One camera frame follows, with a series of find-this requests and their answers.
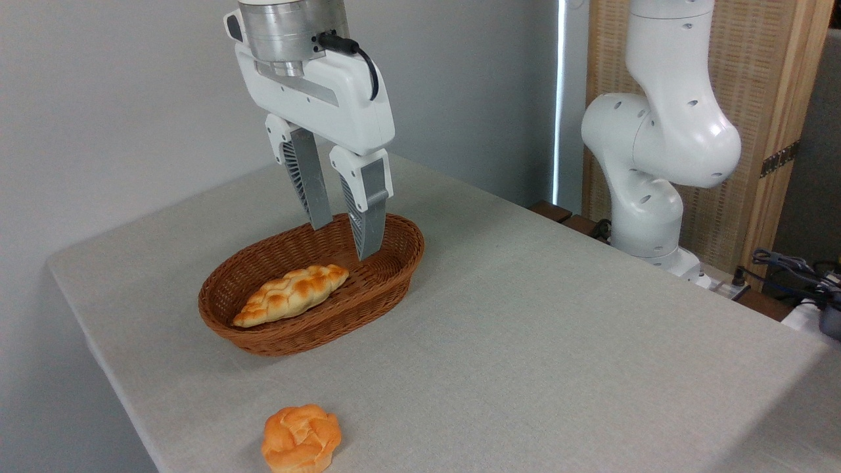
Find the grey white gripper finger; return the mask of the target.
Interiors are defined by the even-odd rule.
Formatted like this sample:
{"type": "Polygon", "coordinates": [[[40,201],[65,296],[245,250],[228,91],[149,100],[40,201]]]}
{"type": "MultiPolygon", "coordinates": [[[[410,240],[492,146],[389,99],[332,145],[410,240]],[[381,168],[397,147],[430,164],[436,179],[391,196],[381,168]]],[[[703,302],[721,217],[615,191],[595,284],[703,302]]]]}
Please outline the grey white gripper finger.
{"type": "Polygon", "coordinates": [[[265,128],[279,164],[285,166],[313,229],[333,220],[315,137],[311,131],[268,114],[265,128]]]}
{"type": "Polygon", "coordinates": [[[379,251],[384,236],[386,201],[394,195],[387,150],[358,156],[341,146],[330,152],[340,183],[359,260],[379,251]]]}

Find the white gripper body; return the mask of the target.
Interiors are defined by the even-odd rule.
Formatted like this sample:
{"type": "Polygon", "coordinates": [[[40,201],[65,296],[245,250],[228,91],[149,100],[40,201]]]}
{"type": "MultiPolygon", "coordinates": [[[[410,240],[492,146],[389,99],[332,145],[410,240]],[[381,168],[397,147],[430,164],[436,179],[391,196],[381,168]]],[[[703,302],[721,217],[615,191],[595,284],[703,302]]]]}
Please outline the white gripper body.
{"type": "Polygon", "coordinates": [[[225,29],[259,107],[357,155],[393,141],[384,81],[344,10],[234,10],[225,29]]]}

